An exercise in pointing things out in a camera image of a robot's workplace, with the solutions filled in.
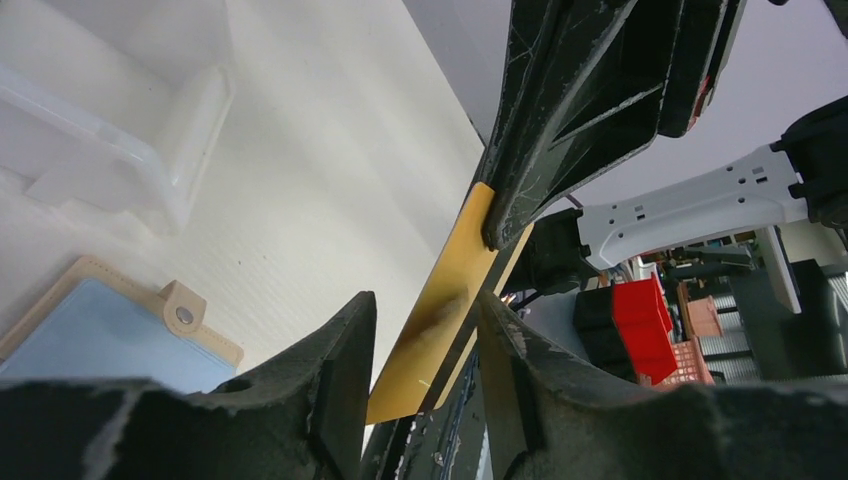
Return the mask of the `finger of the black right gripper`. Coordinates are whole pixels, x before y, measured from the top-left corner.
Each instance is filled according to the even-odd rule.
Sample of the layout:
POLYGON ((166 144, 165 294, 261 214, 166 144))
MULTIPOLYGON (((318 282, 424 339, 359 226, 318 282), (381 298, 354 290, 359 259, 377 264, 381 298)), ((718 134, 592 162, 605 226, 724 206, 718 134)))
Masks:
POLYGON ((556 200, 656 137, 681 1, 515 1, 502 91, 478 178, 501 250, 556 200))

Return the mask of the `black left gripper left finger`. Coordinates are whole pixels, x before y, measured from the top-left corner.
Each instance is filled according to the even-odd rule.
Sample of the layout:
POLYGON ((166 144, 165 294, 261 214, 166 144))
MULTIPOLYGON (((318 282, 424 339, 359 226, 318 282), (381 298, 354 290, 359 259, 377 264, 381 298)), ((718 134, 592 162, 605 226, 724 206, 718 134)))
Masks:
POLYGON ((377 323, 372 292, 209 393, 150 380, 1 386, 5 479, 355 479, 377 323))

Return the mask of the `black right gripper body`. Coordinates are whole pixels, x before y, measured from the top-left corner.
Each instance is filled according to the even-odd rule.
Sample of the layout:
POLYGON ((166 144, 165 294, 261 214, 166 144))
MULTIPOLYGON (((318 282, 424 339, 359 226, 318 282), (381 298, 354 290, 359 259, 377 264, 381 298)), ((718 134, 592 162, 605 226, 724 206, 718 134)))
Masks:
POLYGON ((745 0, 683 3, 659 120, 660 135, 685 135, 710 105, 746 4, 745 0))

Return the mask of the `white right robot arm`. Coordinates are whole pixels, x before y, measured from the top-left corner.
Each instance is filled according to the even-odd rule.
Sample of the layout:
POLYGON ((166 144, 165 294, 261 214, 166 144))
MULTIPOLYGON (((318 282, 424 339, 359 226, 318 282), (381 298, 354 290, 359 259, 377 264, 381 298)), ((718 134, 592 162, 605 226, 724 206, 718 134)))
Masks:
POLYGON ((801 220, 847 229, 845 97, 721 168, 535 221, 503 290, 564 293, 639 254, 801 220))

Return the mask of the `clear plastic card box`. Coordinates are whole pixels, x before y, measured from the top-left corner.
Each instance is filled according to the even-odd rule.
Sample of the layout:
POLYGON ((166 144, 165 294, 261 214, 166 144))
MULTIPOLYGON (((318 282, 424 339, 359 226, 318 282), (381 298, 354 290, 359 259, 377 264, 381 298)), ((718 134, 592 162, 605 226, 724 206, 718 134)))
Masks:
POLYGON ((43 203, 180 232, 234 93, 222 1, 1 5, 1 165, 43 203))

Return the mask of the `beige leather card holder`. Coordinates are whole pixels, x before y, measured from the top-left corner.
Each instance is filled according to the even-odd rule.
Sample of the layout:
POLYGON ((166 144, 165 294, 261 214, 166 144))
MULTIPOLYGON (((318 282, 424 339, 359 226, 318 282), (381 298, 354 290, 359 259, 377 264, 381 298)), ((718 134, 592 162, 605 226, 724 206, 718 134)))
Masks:
POLYGON ((1 378, 145 378, 209 392, 243 349, 204 323, 207 302, 173 280, 147 289, 94 256, 79 258, 1 340, 1 378))

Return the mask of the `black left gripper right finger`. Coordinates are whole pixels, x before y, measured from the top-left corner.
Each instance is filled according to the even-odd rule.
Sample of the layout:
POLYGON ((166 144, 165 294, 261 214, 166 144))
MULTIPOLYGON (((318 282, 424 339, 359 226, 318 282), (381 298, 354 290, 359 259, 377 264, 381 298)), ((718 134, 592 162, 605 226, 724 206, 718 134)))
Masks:
POLYGON ((498 479, 843 479, 847 387, 615 377, 551 343, 496 295, 476 299, 498 479))

